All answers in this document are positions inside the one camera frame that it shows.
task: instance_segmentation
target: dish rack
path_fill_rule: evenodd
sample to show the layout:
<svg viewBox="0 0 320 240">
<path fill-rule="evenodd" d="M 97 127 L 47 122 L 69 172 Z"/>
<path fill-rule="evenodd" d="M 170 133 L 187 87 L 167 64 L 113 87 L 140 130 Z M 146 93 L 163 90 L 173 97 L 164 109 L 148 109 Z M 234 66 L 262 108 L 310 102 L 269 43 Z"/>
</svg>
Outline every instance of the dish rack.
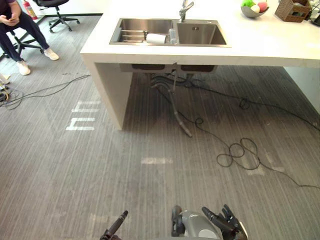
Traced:
<svg viewBox="0 0 320 240">
<path fill-rule="evenodd" d="M 146 43 L 147 42 L 147 34 L 149 34 L 146 30 L 121 30 L 121 38 L 120 42 L 124 43 Z M 169 33 L 155 33 L 158 35 L 165 35 L 165 43 L 170 43 Z"/>
</svg>

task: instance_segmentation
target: person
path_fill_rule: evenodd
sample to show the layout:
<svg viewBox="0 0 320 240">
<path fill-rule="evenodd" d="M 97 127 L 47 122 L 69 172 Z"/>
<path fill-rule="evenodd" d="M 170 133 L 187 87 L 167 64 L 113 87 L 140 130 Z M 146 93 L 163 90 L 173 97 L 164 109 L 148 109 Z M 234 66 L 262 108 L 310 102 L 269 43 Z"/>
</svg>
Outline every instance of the person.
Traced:
<svg viewBox="0 0 320 240">
<path fill-rule="evenodd" d="M 16 28 L 25 29 L 43 48 L 45 56 L 54 61 L 59 59 L 59 56 L 49 47 L 39 26 L 28 14 L 21 11 L 17 1 L 0 0 L 0 46 L 10 58 L 16 61 L 20 74 L 28 75 L 31 70 L 17 53 L 7 35 L 7 32 Z"/>
</svg>

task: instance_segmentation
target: double sink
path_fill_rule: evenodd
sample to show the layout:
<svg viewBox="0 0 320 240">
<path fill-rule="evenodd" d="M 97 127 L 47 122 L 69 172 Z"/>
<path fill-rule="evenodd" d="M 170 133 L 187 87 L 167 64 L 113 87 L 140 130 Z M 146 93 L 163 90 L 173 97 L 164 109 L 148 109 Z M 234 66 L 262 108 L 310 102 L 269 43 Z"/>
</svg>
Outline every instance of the double sink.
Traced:
<svg viewBox="0 0 320 240">
<path fill-rule="evenodd" d="M 171 43 L 169 29 L 175 31 Z M 165 43 L 148 43 L 147 34 L 165 35 Z M 113 32 L 112 45 L 230 47 L 216 20 L 120 18 Z"/>
</svg>

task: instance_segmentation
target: hand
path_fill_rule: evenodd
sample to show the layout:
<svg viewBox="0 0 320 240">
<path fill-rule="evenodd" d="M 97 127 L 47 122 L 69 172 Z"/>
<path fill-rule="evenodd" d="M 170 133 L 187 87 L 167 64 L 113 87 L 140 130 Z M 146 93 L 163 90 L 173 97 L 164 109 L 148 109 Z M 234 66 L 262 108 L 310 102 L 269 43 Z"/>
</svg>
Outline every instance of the hand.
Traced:
<svg viewBox="0 0 320 240">
<path fill-rule="evenodd" d="M 0 22 L 7 25 L 7 26 L 10 26 L 10 27 L 13 27 L 15 25 L 17 25 L 19 23 L 19 18 L 10 18 L 10 19 L 7 19 L 7 16 L 5 15 L 0 15 Z"/>
<path fill-rule="evenodd" d="M 12 13 L 11 18 L 9 19 L 11 23 L 17 25 L 20 22 L 19 16 L 15 13 Z"/>
</svg>

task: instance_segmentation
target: faucet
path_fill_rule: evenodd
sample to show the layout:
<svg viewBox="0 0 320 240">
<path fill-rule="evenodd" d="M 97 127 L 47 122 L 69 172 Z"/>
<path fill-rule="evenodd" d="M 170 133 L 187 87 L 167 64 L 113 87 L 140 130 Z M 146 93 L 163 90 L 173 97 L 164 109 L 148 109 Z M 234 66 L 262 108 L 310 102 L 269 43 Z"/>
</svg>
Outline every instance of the faucet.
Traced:
<svg viewBox="0 0 320 240">
<path fill-rule="evenodd" d="M 186 12 L 195 4 L 193 1 L 187 5 L 188 0 L 183 0 L 182 8 L 179 11 L 180 23 L 183 23 L 186 19 Z"/>
</svg>

